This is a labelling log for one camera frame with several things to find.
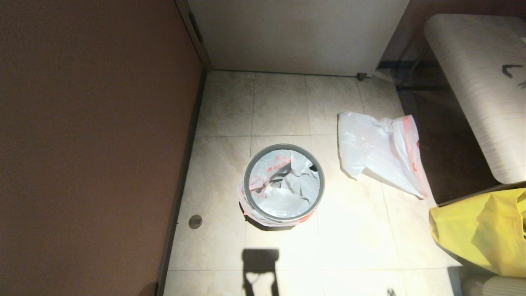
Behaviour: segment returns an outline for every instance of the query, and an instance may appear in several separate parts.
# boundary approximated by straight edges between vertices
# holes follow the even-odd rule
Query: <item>beige floor tile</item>
[[[414,195],[382,184],[400,265],[403,269],[460,266],[442,251],[431,237],[429,209],[433,198],[419,200]]]
[[[250,137],[197,137],[171,253],[171,270],[240,270],[245,219],[238,190]],[[188,220],[201,215],[193,230]]]
[[[413,269],[402,274],[407,296],[462,296],[456,269]]]
[[[290,230],[264,231],[247,223],[246,248],[278,249],[277,270],[319,270],[318,217]]]
[[[322,268],[398,268],[381,183],[341,171],[336,136],[312,136],[312,151],[326,179],[318,208]]]
[[[252,135],[308,135],[304,75],[256,73]]]
[[[242,271],[168,271],[165,296],[242,296]]]
[[[363,113],[354,77],[306,75],[312,135],[336,135],[338,113]]]
[[[397,296],[406,295],[402,274],[395,270],[325,271],[323,288],[325,296],[385,296],[389,295],[388,291]]]
[[[253,99],[254,73],[208,73],[196,135],[250,136]]]
[[[394,84],[382,72],[358,82],[365,114],[377,119],[404,116]]]
[[[251,286],[254,296],[273,296],[271,287],[275,276],[272,273],[248,273],[247,278],[249,282],[253,282]],[[323,296],[323,278],[320,272],[278,270],[276,278],[279,295]]]
[[[310,151],[310,136],[255,136],[252,137],[250,157],[275,144],[292,144]]]

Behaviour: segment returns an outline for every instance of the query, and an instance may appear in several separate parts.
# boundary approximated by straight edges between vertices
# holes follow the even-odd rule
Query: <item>white plastic bag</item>
[[[354,112],[338,115],[339,152],[347,173],[356,176],[367,167],[400,189],[425,199],[430,189],[418,139],[411,115],[380,121]]]
[[[250,172],[250,196],[262,211],[278,219],[271,220],[250,206],[242,184],[240,203],[244,215],[265,226],[291,226],[306,220],[308,216],[277,221],[302,215],[315,203],[320,181],[311,166],[308,158],[292,150],[274,150],[262,156]]]

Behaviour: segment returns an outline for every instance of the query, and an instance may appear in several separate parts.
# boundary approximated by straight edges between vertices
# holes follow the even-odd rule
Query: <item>brown wall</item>
[[[0,294],[152,294],[201,71],[174,2],[1,0],[0,63]]]
[[[439,13],[509,15],[526,18],[526,0],[411,0],[382,61],[414,61],[427,44],[426,21]],[[426,57],[433,59],[432,54]]]

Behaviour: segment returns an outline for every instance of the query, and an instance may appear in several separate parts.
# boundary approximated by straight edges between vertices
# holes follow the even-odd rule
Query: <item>baseboard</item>
[[[384,61],[380,62],[378,69],[385,68],[411,68],[416,61]],[[437,61],[420,61],[417,68],[438,68],[440,65]]]
[[[190,156],[192,154],[192,148],[194,146],[197,120],[199,119],[199,110],[201,109],[201,102],[203,101],[203,91],[205,90],[206,74],[206,69],[203,68],[203,70],[201,71],[201,79],[199,81],[199,89],[197,91],[194,110],[190,119],[190,127],[188,129],[188,137],[186,139],[185,153],[183,156],[183,162],[181,164],[179,180],[177,182],[177,189],[174,197],[174,205],[170,216],[170,224],[168,226],[168,233],[166,237],[161,266],[159,268],[157,292],[155,293],[156,296],[162,296],[164,294],[166,276],[168,274],[168,264],[170,263],[170,254],[174,243],[175,229],[177,227],[177,218],[179,217],[179,210],[181,208],[181,200],[183,199],[183,190],[185,188],[186,175],[188,173],[188,167],[190,166]]]

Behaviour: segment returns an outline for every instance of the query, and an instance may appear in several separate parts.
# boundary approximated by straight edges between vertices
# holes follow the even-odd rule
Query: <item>dark floor mat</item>
[[[436,203],[498,185],[451,90],[401,91],[406,115],[413,115],[420,156]]]

